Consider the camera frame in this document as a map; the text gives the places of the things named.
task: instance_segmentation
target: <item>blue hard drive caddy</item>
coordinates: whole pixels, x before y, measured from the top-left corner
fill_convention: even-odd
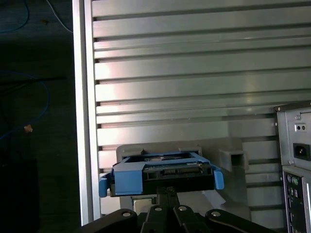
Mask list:
[[[169,152],[124,158],[100,177],[99,195],[155,194],[157,187],[174,186],[177,192],[223,189],[220,168],[195,152]]]

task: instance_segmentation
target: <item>corrugated metal wall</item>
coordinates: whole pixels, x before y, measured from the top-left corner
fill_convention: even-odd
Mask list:
[[[309,0],[93,1],[93,168],[121,144],[240,137],[252,220],[284,228],[272,107],[311,98],[310,12]]]

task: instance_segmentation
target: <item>screw head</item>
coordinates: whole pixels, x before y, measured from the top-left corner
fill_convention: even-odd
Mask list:
[[[180,206],[178,209],[179,209],[180,211],[185,211],[185,210],[187,210],[186,206]]]
[[[122,215],[123,215],[123,217],[129,217],[129,216],[131,215],[131,213],[125,212],[125,213],[123,213]]]
[[[217,212],[217,211],[214,211],[214,212],[212,212],[212,215],[213,215],[214,217],[219,217],[219,216],[220,216],[220,213]]]

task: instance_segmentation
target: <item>blue cable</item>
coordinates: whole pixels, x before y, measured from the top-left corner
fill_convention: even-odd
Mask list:
[[[14,32],[14,31],[16,31],[16,30],[18,30],[18,29],[24,27],[24,26],[27,24],[27,22],[28,22],[28,20],[29,20],[29,8],[28,8],[28,5],[27,5],[26,0],[24,0],[24,5],[25,5],[25,8],[26,8],[26,19],[25,19],[25,21],[24,21],[21,25],[19,25],[17,28],[13,28],[13,29],[8,29],[8,30],[0,31],[0,33],[10,33],[10,32]]]
[[[24,73],[19,73],[19,72],[15,72],[15,71],[0,70],[0,73],[16,74],[16,75],[21,75],[21,76],[24,76],[24,77],[27,77],[27,78],[30,78],[30,79],[36,79],[36,78],[35,78],[34,76],[32,76],[32,75],[24,74]],[[39,121],[40,118],[43,117],[43,115],[46,113],[46,111],[48,110],[49,105],[50,105],[50,91],[49,91],[48,87],[45,85],[44,82],[39,81],[39,83],[40,83],[41,85],[43,85],[43,87],[45,88],[46,93],[47,93],[47,103],[46,103],[44,109],[42,110],[42,112],[41,112],[41,113],[39,114],[39,116],[37,116],[36,118],[34,118],[34,119],[32,119],[32,120],[30,120],[30,121],[24,123],[23,125],[21,125],[21,126],[19,126],[19,127],[16,127],[16,128],[14,128],[14,129],[10,130],[9,132],[6,132],[4,135],[2,135],[2,136],[0,137],[0,140],[4,139],[5,137],[7,137],[8,135],[10,135],[10,134],[12,134],[12,133],[15,133],[15,132],[17,132],[17,131],[19,131],[19,130],[23,130],[24,127],[25,127],[26,125],[31,125],[31,124],[33,124],[33,123]]]

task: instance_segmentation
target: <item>dark floor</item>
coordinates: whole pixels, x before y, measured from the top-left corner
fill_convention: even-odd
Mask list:
[[[13,154],[20,151],[24,159],[37,160],[41,221],[39,232],[71,232],[80,225],[73,37],[62,28],[44,0],[27,2],[30,10],[28,24],[0,36],[0,70],[22,72],[37,78],[65,79],[46,82],[51,94],[47,113],[32,124],[32,133],[19,130],[13,134],[10,148]],[[68,27],[72,28],[71,1],[51,2]],[[22,0],[1,2],[0,31],[22,21],[24,10]],[[25,79],[23,76],[1,73],[0,78],[0,82]],[[47,98],[43,86],[35,83],[0,100],[14,128],[38,116]],[[7,128],[3,116],[0,116],[0,135]],[[7,140],[0,141],[0,147],[6,148]]]

